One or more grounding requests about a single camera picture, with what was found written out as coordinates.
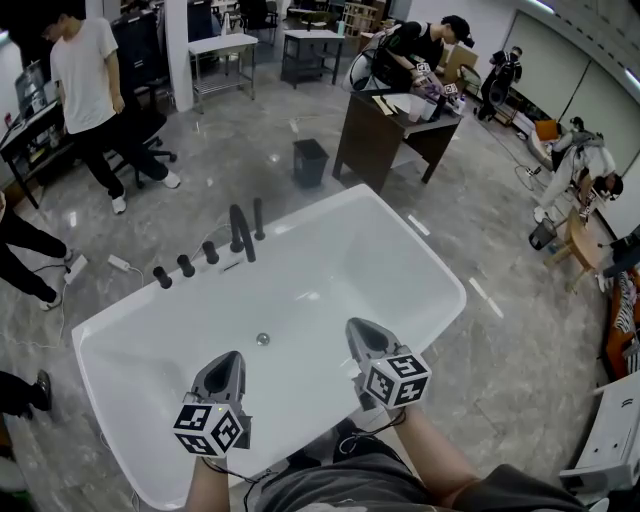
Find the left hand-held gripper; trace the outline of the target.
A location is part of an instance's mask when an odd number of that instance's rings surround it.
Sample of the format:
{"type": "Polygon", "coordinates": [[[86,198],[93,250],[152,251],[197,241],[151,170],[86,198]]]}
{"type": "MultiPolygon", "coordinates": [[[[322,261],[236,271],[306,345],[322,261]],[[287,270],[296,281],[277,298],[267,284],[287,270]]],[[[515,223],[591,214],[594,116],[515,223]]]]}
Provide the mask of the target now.
{"type": "Polygon", "coordinates": [[[233,448],[250,448],[253,417],[228,404],[240,404],[245,387],[245,361],[238,351],[217,357],[198,372],[191,393],[204,402],[183,402],[173,425],[175,437],[189,453],[225,458],[233,448]]]}

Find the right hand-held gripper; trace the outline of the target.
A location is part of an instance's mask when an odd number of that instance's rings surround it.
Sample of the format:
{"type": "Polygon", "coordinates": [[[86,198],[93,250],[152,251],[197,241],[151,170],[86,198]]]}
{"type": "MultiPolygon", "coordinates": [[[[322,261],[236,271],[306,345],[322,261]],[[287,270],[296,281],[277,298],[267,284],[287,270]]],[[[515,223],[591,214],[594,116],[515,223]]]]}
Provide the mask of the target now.
{"type": "Polygon", "coordinates": [[[431,369],[417,354],[392,356],[401,344],[391,331],[363,318],[350,318],[346,338],[360,369],[353,381],[364,411],[378,407],[397,410],[424,398],[431,369]]]}

